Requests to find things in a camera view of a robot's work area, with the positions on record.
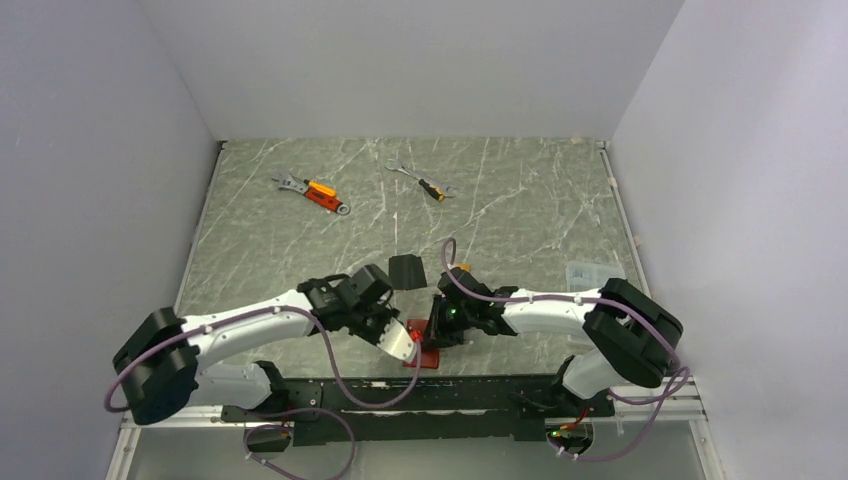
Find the red leather card holder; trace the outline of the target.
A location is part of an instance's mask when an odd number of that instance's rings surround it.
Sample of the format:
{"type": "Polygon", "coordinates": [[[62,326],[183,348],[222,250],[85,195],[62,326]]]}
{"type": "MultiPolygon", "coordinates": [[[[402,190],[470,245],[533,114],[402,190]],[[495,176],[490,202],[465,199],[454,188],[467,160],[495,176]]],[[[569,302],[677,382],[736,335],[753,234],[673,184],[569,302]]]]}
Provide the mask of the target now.
{"type": "Polygon", "coordinates": [[[406,329],[413,340],[418,342],[422,354],[422,369],[437,370],[440,365],[440,351],[434,346],[434,336],[427,319],[408,319],[406,329]]]}

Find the black VIP card stack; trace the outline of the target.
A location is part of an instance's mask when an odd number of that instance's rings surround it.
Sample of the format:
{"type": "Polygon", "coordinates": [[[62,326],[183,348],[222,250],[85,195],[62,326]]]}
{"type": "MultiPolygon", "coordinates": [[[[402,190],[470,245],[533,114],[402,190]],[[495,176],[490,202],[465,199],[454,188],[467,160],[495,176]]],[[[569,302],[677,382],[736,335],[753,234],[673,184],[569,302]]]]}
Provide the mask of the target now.
{"type": "Polygon", "coordinates": [[[420,256],[403,254],[388,260],[388,275],[395,290],[411,291],[426,288],[428,281],[420,256]]]}

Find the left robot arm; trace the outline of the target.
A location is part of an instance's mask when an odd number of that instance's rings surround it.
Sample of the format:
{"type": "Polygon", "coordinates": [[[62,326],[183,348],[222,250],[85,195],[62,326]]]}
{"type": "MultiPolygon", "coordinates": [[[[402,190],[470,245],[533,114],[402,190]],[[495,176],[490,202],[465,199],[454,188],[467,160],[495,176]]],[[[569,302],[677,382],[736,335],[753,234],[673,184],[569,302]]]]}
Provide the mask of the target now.
{"type": "Polygon", "coordinates": [[[289,394],[282,374],[268,361],[227,364],[227,359],[282,340],[345,329],[386,354],[409,362],[416,343],[388,303],[388,275],[368,264],[352,275],[313,278],[271,299],[206,315],[180,317],[171,307],[150,313],[114,355],[124,407],[104,401],[110,412],[127,411],[151,425],[186,407],[240,407],[264,420],[279,417],[289,394]]]}

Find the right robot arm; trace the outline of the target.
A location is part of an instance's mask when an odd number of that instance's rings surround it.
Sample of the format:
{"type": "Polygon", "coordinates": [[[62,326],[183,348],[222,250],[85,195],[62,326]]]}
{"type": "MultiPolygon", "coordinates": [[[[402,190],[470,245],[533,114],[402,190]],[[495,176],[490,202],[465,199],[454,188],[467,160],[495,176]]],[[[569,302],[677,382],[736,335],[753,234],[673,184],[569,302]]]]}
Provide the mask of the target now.
{"type": "Polygon", "coordinates": [[[681,322],[623,278],[583,292],[536,292],[491,289],[455,267],[437,288],[424,334],[430,349],[459,345],[472,329],[490,336],[564,334],[586,345],[587,352],[563,361],[550,391],[564,415],[623,382],[656,388],[680,365],[681,322]]]}

